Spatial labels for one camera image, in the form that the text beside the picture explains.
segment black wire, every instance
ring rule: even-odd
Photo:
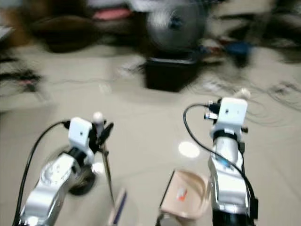
[[[20,220],[20,209],[21,209],[21,203],[22,203],[22,196],[23,196],[23,191],[24,191],[24,185],[26,182],[26,177],[28,174],[28,169],[30,166],[30,163],[32,161],[32,157],[33,154],[39,144],[39,142],[41,141],[41,139],[45,136],[46,133],[48,133],[53,127],[60,125],[60,124],[64,124],[65,121],[59,121],[51,126],[49,126],[41,135],[40,137],[37,139],[37,141],[35,142],[34,146],[32,147],[31,152],[29,153],[28,159],[27,159],[27,163],[24,169],[24,173],[23,173],[23,177],[22,177],[22,182],[20,185],[20,190],[19,190],[19,195],[18,195],[18,201],[17,201],[17,207],[16,207],[16,212],[15,212],[15,217],[14,217],[14,222],[12,226],[17,226],[19,224],[19,220]]]
[[[255,194],[254,194],[254,190],[252,188],[252,185],[250,183],[250,181],[248,180],[248,178],[245,176],[245,174],[234,164],[232,163],[231,161],[229,161],[228,159],[224,158],[223,156],[221,156],[220,154],[216,153],[215,151],[211,150],[210,148],[206,147],[205,145],[203,145],[201,142],[198,141],[198,139],[193,135],[192,131],[190,130],[189,126],[188,126],[188,123],[187,123],[187,120],[186,120],[186,114],[188,112],[188,110],[190,110],[191,108],[193,107],[207,107],[207,105],[205,104],[193,104],[193,105],[190,105],[188,106],[184,113],[183,113],[183,121],[184,121],[184,125],[187,129],[187,132],[189,133],[189,135],[191,136],[191,138],[198,144],[200,145],[202,148],[204,148],[205,150],[207,150],[208,152],[212,153],[212,154],[215,154],[215,156],[218,156],[219,158],[223,159],[224,161],[226,161],[229,165],[231,165],[233,168],[235,168],[239,174],[241,175],[241,177],[244,179],[245,183],[246,183],[246,186],[250,192],[250,196],[251,196],[251,201],[252,200],[255,200]]]

